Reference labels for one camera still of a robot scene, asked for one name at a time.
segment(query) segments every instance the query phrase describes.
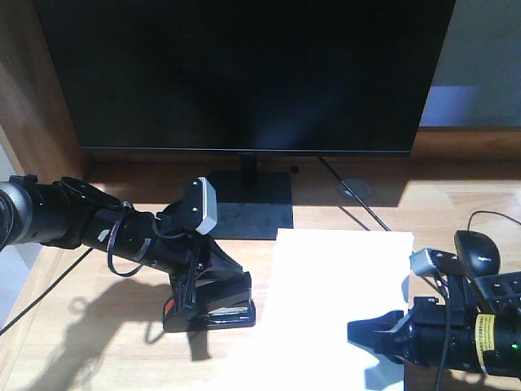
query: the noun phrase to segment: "black cable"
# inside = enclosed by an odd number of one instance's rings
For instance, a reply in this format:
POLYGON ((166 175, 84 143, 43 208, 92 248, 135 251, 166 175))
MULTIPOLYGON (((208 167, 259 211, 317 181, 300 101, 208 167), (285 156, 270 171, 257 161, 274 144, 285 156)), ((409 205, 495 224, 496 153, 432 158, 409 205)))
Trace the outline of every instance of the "black cable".
POLYGON ((488 213, 488 214, 496 214, 497 216, 501 216, 501 217, 504 217, 504 218, 507 218, 509 219, 511 222, 515 222, 516 224, 519 224, 521 226, 521 222, 519 220, 516 220, 515 218, 512 218, 510 216, 507 216, 505 215, 504 213, 499 213, 499 212, 494 212, 492 210, 476 210, 475 212, 473 212, 471 214, 471 216, 469 217, 469 222, 466 224, 466 230, 467 231, 470 231, 471 230, 471 222, 472 222, 472 218, 476 215, 476 214, 480 214, 480 213, 488 213))
POLYGON ((347 214, 352 220, 354 220, 354 222, 356 224, 358 224, 359 226, 361 226, 364 230, 366 231, 371 231, 367 226, 366 224, 364 224, 363 222, 361 222, 360 220, 358 220, 352 213, 350 213, 346 208, 344 208, 343 206, 339 206, 339 209, 344 212, 345 214, 347 214))
POLYGON ((443 370, 445 369, 445 363, 447 362, 447 354, 449 352, 450 345, 450 297, 447 292, 447 288, 445 287, 444 280, 441 278, 438 272, 435 272, 433 275, 434 280, 438 286, 438 292, 445 300, 445 334, 443 341, 443 350, 441 353, 440 365, 438 366, 438 372, 436 374, 436 383, 435 383, 435 391, 440 391, 441 389, 441 379, 443 377, 443 370))
POLYGON ((25 314, 27 314, 36 304, 42 301, 42 299, 45 296, 47 296, 50 293, 50 291, 52 291, 56 287, 56 285, 58 285, 60 281, 64 279, 65 276, 72 271, 72 269, 78 266, 80 262, 83 261, 85 257, 90 254, 90 252, 92 252, 92 250, 93 248, 89 248, 83 254, 81 254, 81 256, 78 259, 76 259, 74 263, 70 265, 35 301, 33 301, 31 304, 25 307, 25 310, 16 315, 13 320, 11 320, 2 330, 0 330, 0 336, 7 330, 9 330, 11 327, 13 327, 15 323, 17 323, 25 314))
POLYGON ((112 261, 112 255, 114 253, 114 246, 116 244, 116 237, 118 232, 120 231, 121 226, 123 225, 123 222, 127 219, 128 216, 132 214, 134 211, 134 206, 131 202, 125 201, 123 203, 123 208, 121 209, 120 218, 117 219, 116 224, 112 226, 111 233, 108 237, 108 244, 107 244, 107 266, 108 269, 114 273, 115 275, 119 275, 120 277, 132 277, 133 275, 137 274, 142 267, 145 266, 144 263, 140 263, 138 266, 133 268, 131 271, 126 273, 120 273, 116 270, 114 267, 114 262, 112 261))
POLYGON ((391 228, 389 228, 381 219, 376 215, 375 212, 371 210, 369 206, 358 196, 357 193, 353 191, 351 187, 348 186, 348 184, 338 175, 338 173, 327 163, 323 157, 318 156, 318 159, 326 166, 326 168, 333 174, 333 176, 342 183, 342 186, 344 186, 345 190, 349 193, 349 195, 354 198, 358 204, 360 204, 366 212, 386 231, 390 231, 391 228))

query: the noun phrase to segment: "black monitor screen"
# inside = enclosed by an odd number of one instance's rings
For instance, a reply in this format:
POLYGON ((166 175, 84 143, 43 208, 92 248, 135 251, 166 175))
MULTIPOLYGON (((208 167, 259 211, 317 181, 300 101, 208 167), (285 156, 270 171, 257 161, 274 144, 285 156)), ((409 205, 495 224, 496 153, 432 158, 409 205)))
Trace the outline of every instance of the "black monitor screen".
POLYGON ((454 0, 36 0, 83 148, 396 153, 454 0))

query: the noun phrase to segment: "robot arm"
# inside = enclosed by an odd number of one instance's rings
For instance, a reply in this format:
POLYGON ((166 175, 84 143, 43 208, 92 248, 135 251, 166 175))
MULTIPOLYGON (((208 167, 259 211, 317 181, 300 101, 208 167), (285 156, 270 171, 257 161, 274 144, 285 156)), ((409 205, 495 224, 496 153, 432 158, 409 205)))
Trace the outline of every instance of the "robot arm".
POLYGON ((216 223, 215 191, 206 178, 192 181, 182 200, 156 216, 75 178, 51 185, 37 183, 35 175, 0 182, 0 249, 28 242, 66 249, 84 244, 106 252, 118 275, 134 275, 143 266, 161 270, 172 286, 163 312, 166 332, 255 324, 251 276, 208 235, 216 223), (112 255, 138 265, 119 273, 112 255))

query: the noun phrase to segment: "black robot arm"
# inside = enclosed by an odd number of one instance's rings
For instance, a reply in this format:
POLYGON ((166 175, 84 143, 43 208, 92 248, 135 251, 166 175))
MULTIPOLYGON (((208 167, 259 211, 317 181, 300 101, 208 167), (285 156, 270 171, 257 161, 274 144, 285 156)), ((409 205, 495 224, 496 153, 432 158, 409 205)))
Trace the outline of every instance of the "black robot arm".
POLYGON ((521 272, 498 274, 499 252, 486 235, 458 231, 454 239, 458 254, 425 248, 410 257, 416 275, 446 275, 449 301, 415 297, 407 314, 350 322, 348 340, 393 362, 437 367, 448 323, 444 367, 521 378, 521 272))
POLYGON ((252 281, 208 235, 217 223, 215 191, 194 179, 182 200, 161 213, 139 212, 86 182, 62 178, 52 185, 34 175, 0 182, 0 249, 38 242, 72 249, 81 244, 107 253, 111 271, 128 277, 144 266, 169 275, 166 332, 190 332, 255 324, 252 281), (136 262, 118 272, 112 256, 136 262))

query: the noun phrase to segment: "wall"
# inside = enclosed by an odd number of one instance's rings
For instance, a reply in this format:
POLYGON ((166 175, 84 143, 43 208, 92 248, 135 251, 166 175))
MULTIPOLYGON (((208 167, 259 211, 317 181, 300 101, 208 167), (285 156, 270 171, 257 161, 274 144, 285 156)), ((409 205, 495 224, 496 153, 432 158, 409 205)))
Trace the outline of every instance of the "wall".
MULTIPOLYGON (((15 170, 0 144, 0 181, 6 181, 15 170)), ((0 325, 4 324, 20 289, 41 249, 40 244, 8 246, 0 253, 0 325)))
POLYGON ((521 1, 457 0, 422 126, 521 126, 521 1))

